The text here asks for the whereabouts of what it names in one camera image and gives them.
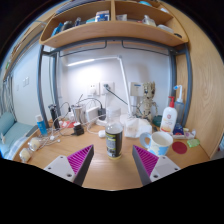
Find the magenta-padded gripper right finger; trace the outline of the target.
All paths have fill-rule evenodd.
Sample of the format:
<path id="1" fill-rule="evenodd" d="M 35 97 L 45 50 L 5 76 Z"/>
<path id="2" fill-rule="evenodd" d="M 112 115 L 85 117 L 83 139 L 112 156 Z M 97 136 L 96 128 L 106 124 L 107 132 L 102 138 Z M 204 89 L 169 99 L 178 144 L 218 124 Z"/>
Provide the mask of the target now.
<path id="1" fill-rule="evenodd" d="M 136 145 L 133 146 L 132 155 L 143 185 L 180 170 L 167 156 L 156 156 Z"/>

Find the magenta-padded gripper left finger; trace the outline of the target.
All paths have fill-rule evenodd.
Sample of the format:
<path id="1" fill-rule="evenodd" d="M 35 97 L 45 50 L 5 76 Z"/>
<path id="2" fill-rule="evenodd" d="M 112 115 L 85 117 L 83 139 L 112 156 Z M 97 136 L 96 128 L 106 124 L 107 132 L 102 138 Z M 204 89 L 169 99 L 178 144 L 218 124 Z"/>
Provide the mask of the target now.
<path id="1" fill-rule="evenodd" d="M 89 145 L 69 156 L 59 155 L 44 170 L 81 186 L 94 155 L 94 146 Z"/>

